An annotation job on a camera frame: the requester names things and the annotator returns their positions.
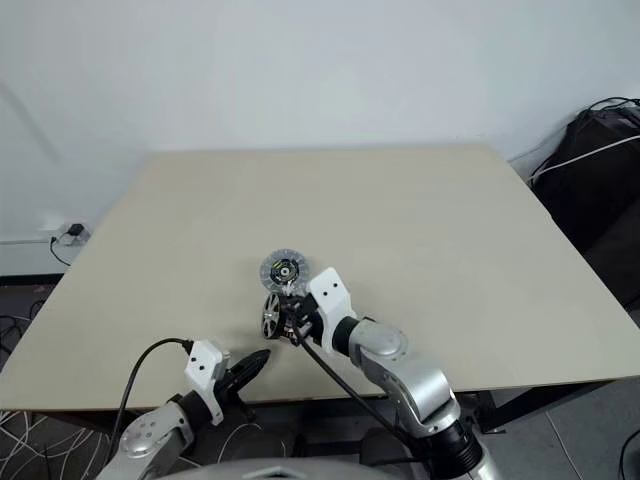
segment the gray floor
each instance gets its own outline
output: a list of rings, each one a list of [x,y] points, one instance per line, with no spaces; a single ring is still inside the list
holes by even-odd
[[[33,301],[44,299],[49,289],[41,287],[0,288],[0,314],[29,315],[29,306]],[[9,320],[0,320],[0,331],[11,325]],[[2,343],[12,346],[18,338],[5,336]],[[0,353],[0,368],[6,361],[5,352]],[[506,401],[518,392],[494,392],[498,403]],[[621,380],[609,384],[588,395],[578,398],[549,412],[557,429],[572,456],[579,472],[585,480],[617,478],[617,462],[620,447],[625,438],[640,428],[640,379]],[[36,416],[31,421],[42,417]],[[281,418],[259,418],[263,432],[254,427],[238,431],[229,442],[224,459],[233,454],[234,449],[249,442],[268,444],[273,456],[289,451],[296,433],[303,433],[308,441],[345,441],[359,440],[364,433],[375,426],[367,417],[347,417],[304,422],[292,425]],[[241,422],[239,418],[230,418],[217,431],[208,431],[201,439],[193,458],[202,463],[215,462],[222,444],[229,433]],[[2,425],[6,430],[20,437],[24,432],[22,414]],[[42,450],[45,446],[59,441],[78,428],[56,420],[47,419],[32,432],[31,446]],[[96,450],[99,436],[93,435],[80,448],[69,455],[64,479],[80,479],[89,459]],[[574,479],[577,478],[565,457],[560,443],[545,415],[539,415],[525,421],[516,422],[506,428],[506,433],[481,436],[488,446],[505,479]],[[93,478],[99,470],[105,441],[102,439],[94,466],[86,478]],[[14,440],[0,432],[0,458],[6,457],[13,448]],[[71,442],[52,449],[55,455],[68,449]],[[32,454],[23,449],[15,455],[0,478],[11,479]],[[52,478],[60,478],[64,456],[50,460]],[[342,457],[344,461],[354,461],[355,457]],[[190,468],[186,464],[176,468]],[[632,444],[627,453],[627,479],[640,478],[640,438]],[[47,478],[44,459],[31,461],[24,467],[17,479]]]

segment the table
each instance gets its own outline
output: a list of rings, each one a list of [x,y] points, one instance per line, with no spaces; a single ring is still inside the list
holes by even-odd
[[[334,266],[360,315],[394,324],[456,391],[640,374],[640,332],[525,184],[482,145],[153,156],[38,314],[0,377],[0,408],[119,404],[155,340],[271,348],[249,402],[344,396],[306,354],[261,338],[262,260]],[[129,401],[184,392],[163,347]],[[380,391],[343,358],[362,394]]]

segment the black metal table leg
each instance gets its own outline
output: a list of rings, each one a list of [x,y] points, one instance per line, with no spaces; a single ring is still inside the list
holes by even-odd
[[[478,392],[479,407],[476,412],[476,420],[482,433],[490,433],[509,422],[537,415],[608,383],[610,382],[534,387],[499,407],[495,406],[490,392]]]

